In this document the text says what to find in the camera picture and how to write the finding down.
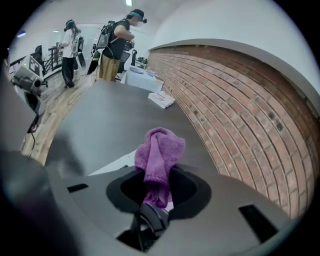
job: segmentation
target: gray table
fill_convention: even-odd
[[[162,109],[148,99],[150,91],[98,80],[83,93],[61,122],[48,152],[46,166],[61,177],[87,176],[128,154],[157,127],[185,139],[181,164],[217,172],[195,128],[175,103]]]

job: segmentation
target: pink cloth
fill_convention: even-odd
[[[134,156],[134,165],[145,171],[144,183],[148,193],[145,203],[166,208],[170,194],[169,174],[185,151],[186,142],[165,128],[155,128],[145,135]]]

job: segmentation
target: black slot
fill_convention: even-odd
[[[67,189],[70,193],[73,193],[73,192],[77,192],[79,190],[83,190],[83,189],[86,189],[88,188],[89,186],[87,184],[78,184],[78,185],[74,185],[74,186],[68,186]]]
[[[253,204],[239,207],[239,211],[261,243],[278,232],[275,226]]]

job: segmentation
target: woman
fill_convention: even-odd
[[[62,55],[62,76],[65,81],[66,88],[72,88],[75,83],[72,81],[74,78],[74,62],[78,53],[78,42],[81,30],[77,28],[75,22],[70,19],[65,24],[65,34],[62,44],[59,46],[63,49]]]

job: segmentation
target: white ceiling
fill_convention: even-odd
[[[48,8],[58,5],[61,9],[86,10],[87,15],[91,16],[102,10],[106,13],[110,11],[128,13],[133,9],[141,9],[148,19],[162,22],[186,1],[188,0],[132,0],[132,6],[127,6],[126,0],[47,0],[38,11],[47,11]]]

